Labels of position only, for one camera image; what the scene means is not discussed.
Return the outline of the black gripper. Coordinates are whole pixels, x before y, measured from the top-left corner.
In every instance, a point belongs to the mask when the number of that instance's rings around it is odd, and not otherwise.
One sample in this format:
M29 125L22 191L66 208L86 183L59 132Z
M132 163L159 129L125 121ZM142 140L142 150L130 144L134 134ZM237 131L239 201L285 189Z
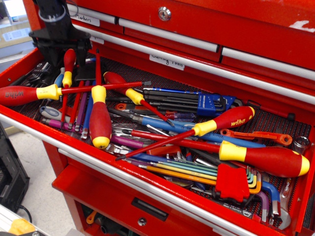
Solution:
M78 64L84 66L87 52L92 48L91 35L73 26L66 1L35 0L34 4L45 27L31 31L30 37L44 59L57 66L65 48L76 48Z

